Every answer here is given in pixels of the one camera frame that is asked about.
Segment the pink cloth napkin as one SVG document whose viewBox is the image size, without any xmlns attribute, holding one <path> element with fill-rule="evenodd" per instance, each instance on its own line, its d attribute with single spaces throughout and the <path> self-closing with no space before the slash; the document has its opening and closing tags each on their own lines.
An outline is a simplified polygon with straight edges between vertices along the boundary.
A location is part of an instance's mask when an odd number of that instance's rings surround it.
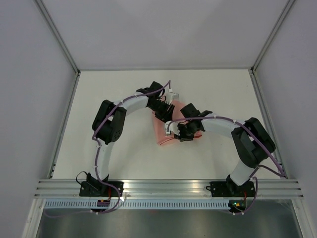
<svg viewBox="0 0 317 238">
<path fill-rule="evenodd" d="M 180 119 L 183 117 L 183 114 L 181 113 L 181 109 L 185 106 L 184 103 L 180 102 L 179 100 L 173 100 L 172 104 L 175 106 L 172 118 L 173 119 Z M 178 129 L 176 128 L 177 123 L 173 122 L 169 126 L 170 134 L 166 134 L 167 125 L 165 122 L 162 122 L 158 118 L 155 117 L 155 113 L 152 113 L 152 121 L 153 121 L 153 127 L 154 127 L 154 133 L 155 133 L 155 139 L 158 146 L 164 146 L 164 145 L 170 145 L 174 143 L 179 143 L 180 141 L 174 137 L 174 131 L 178 132 Z"/>
</svg>

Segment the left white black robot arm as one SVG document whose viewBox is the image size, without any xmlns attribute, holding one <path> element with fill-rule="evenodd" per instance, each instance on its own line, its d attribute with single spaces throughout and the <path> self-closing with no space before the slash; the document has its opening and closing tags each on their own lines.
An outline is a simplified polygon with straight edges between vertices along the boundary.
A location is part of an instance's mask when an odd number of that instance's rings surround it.
<svg viewBox="0 0 317 238">
<path fill-rule="evenodd" d="M 171 93 L 170 81 L 164 86 L 152 82 L 150 87 L 140 88 L 133 95 L 116 102 L 104 100 L 92 124 L 92 140 L 97 142 L 97 152 L 91 172 L 86 172 L 86 180 L 81 182 L 79 196 L 101 197 L 115 192 L 114 185 L 108 182 L 109 161 L 114 143 L 123 133 L 125 119 L 131 113 L 149 108 L 161 122 L 172 120 L 175 106 L 161 97 Z"/>
</svg>

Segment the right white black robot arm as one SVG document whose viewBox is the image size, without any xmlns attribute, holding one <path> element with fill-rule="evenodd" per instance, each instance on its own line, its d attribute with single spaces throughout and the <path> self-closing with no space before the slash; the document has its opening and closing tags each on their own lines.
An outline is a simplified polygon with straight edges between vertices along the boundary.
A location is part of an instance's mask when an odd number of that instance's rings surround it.
<svg viewBox="0 0 317 238">
<path fill-rule="evenodd" d="M 236 121 L 217 116 L 212 111 L 200 112 L 193 104 L 180 110 L 185 122 L 177 124 L 175 138 L 179 141 L 191 141 L 197 132 L 212 132 L 231 138 L 235 145 L 239 161 L 226 178 L 226 190 L 232 196 L 244 190 L 244 184 L 261 162 L 269 157 L 276 145 L 257 118 Z"/>
</svg>

